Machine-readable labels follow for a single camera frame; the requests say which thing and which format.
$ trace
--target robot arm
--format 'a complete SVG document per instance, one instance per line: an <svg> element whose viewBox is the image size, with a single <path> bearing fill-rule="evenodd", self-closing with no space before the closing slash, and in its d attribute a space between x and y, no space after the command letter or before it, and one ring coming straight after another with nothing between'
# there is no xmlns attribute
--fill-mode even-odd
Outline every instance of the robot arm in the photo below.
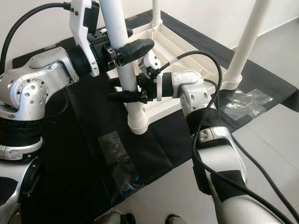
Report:
<svg viewBox="0 0 299 224"><path fill-rule="evenodd" d="M0 159L31 158L43 143L40 125L46 103L79 77L66 51L56 48L3 73L0 80Z"/></svg>
<svg viewBox="0 0 299 224"><path fill-rule="evenodd" d="M137 77L141 91L139 93L119 92L110 95L115 101L141 101L147 103L158 95L158 88L163 97L180 98L184 116L191 134L201 125L196 153L202 162L217 173L246 187L247 173L243 161L235 147L229 130L223 126L221 117L214 105L206 108L211 100L208 90L204 87L203 77L196 71L166 72L162 75L162 83L158 84L156 69L144 69ZM118 80L111 80L113 85ZM230 186L209 173L193 160L193 170L200 191L211 195L215 204L216 216L220 224L253 224L282 223L261 203L242 191Z"/></svg>

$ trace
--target cable connector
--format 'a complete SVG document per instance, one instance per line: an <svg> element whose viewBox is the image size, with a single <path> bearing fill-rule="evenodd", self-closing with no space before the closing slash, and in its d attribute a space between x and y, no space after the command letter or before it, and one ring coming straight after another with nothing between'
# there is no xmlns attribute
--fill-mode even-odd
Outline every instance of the cable connector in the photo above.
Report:
<svg viewBox="0 0 299 224"><path fill-rule="evenodd" d="M70 11L71 10L71 3L70 2L64 2L64 9Z"/></svg>

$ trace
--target white wall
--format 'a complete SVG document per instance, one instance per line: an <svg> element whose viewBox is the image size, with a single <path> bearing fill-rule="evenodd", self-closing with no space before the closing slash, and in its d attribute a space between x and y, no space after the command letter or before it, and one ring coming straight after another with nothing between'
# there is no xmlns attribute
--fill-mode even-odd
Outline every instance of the white wall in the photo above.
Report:
<svg viewBox="0 0 299 224"><path fill-rule="evenodd" d="M0 0L0 49L11 26L36 6L62 0ZM212 39L232 48L242 35L255 0L161 0L162 10ZM151 9L151 0L122 0L125 17ZM261 33L299 15L299 0L272 0ZM15 33L7 55L11 60L71 37L69 12L48 9L26 21ZM104 26L99 17L98 27Z"/></svg>
<svg viewBox="0 0 299 224"><path fill-rule="evenodd" d="M299 0L271 0L260 33L299 16ZM162 0L162 10L217 42L234 48L255 0Z"/></svg>

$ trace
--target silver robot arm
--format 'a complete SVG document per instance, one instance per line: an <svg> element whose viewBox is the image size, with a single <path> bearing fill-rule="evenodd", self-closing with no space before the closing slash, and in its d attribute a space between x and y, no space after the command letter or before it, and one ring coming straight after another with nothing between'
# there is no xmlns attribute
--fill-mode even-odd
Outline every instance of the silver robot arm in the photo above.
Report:
<svg viewBox="0 0 299 224"><path fill-rule="evenodd" d="M2 129L3 132L12 124L17 126L24 122L27 122L28 126L39 127L49 98L78 80L66 51L61 47L38 54L23 67L3 73L0 76L0 119L3 126L7 124L7 127ZM40 136L31 136L30 141L18 138L18 134L3 134L0 159L22 160L25 156L30 158L43 144ZM23 140L30 144L18 143Z"/></svg>
<svg viewBox="0 0 299 224"><path fill-rule="evenodd" d="M203 77L195 71L173 72L171 76L173 98L180 98L183 113L189 127L200 122L200 148L198 154L204 164L232 181L246 186L247 173L244 163L236 150L229 130L219 122L220 116L214 106L208 116L201 117L211 96L203 85ZM170 82L163 86L170 87ZM282 223L268 209L252 197L226 184L193 161L194 174L199 189L211 195L215 204L216 216L220 224L265 224Z"/></svg>

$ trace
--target white tube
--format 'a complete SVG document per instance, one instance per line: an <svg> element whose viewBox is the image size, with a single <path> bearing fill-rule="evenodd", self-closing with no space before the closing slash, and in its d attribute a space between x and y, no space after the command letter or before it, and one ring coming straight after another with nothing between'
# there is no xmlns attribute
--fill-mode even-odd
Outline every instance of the white tube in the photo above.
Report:
<svg viewBox="0 0 299 224"><path fill-rule="evenodd" d="M153 0L153 20L151 21L152 27L161 24L161 5L160 0Z"/></svg>
<svg viewBox="0 0 299 224"><path fill-rule="evenodd" d="M256 0L233 60L227 72L223 75L226 80L238 82L242 78L241 72L256 41L270 1L271 0Z"/></svg>
<svg viewBox="0 0 299 224"><path fill-rule="evenodd" d="M121 0L100 0L105 26L111 47L118 50L128 43L128 34ZM135 71L132 63L116 66L122 90L138 91ZM134 134L143 134L148 128L142 103L126 103L128 111L128 125Z"/></svg>

